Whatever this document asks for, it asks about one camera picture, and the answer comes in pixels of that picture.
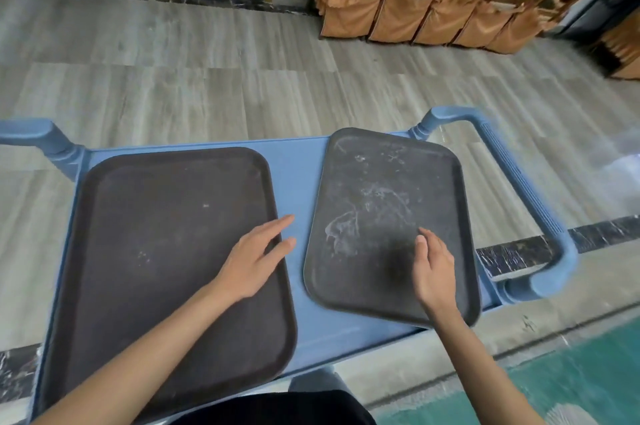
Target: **wooden floor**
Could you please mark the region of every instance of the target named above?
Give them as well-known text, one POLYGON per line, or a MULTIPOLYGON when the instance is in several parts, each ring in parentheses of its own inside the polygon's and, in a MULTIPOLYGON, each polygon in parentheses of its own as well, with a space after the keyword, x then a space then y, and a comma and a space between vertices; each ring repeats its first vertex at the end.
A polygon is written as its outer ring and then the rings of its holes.
MULTIPOLYGON (((514 56, 318 40, 301 15, 140 0, 0 0, 0 118, 52 118, 89 147, 405 129, 477 106, 569 227, 640 212, 640 84, 564 41, 514 56)), ((539 234, 466 122, 430 139, 460 158, 477 247, 539 234)), ((0 147, 0 349, 41 342, 72 184, 0 147)))

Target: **cart handle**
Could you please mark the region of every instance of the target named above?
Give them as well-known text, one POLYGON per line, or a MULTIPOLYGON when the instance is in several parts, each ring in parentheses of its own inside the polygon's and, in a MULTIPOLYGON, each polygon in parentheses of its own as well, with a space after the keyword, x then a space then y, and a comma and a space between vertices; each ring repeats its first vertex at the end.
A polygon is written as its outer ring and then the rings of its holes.
POLYGON ((0 145, 38 147, 69 179, 75 180, 84 146, 74 144, 47 118, 0 120, 0 145))
POLYGON ((427 140, 440 125, 466 120, 473 123, 478 135, 531 213, 545 236, 560 248, 560 256, 538 272, 498 282, 498 293, 507 303, 535 300, 558 292, 568 281, 578 263, 578 250, 571 235, 542 201, 533 184, 480 110, 471 107, 444 106, 429 110, 422 121, 409 130, 411 137, 427 140))

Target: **brown tray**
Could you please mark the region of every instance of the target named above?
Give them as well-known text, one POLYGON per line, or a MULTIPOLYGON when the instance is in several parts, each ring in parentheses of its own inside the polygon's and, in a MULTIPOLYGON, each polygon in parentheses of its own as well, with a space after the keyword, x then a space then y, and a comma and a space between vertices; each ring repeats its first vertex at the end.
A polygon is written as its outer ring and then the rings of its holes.
MULTIPOLYGON (((79 190, 36 413, 169 316, 218 274, 240 236, 276 217, 268 163, 251 149, 121 155, 94 167, 79 190)), ((204 333, 136 423, 265 383, 295 345, 283 260, 204 333)))
POLYGON ((456 303, 481 312, 462 167, 448 148, 361 129, 329 139, 304 264, 324 307, 416 326, 432 324, 415 297, 413 248, 428 228, 455 257, 456 303))

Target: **green floor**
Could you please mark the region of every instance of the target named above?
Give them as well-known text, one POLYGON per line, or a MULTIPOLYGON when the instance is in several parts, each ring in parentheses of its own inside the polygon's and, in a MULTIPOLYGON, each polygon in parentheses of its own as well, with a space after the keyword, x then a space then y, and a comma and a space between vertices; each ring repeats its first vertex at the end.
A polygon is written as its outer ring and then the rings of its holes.
MULTIPOLYGON (((557 404, 580 406, 598 425, 640 424, 640 319, 508 370, 543 417, 557 404)), ((377 418, 379 425, 477 424, 457 392, 412 410, 377 418)))

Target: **forearm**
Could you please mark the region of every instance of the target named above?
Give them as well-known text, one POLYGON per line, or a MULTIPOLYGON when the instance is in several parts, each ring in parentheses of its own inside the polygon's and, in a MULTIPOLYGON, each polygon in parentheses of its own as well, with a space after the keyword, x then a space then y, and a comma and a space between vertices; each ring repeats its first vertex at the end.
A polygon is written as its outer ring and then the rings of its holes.
POLYGON ((39 417, 36 425, 129 425, 232 302, 204 287, 39 417))
POLYGON ((457 310, 435 317, 442 341, 482 425, 544 425, 457 310))

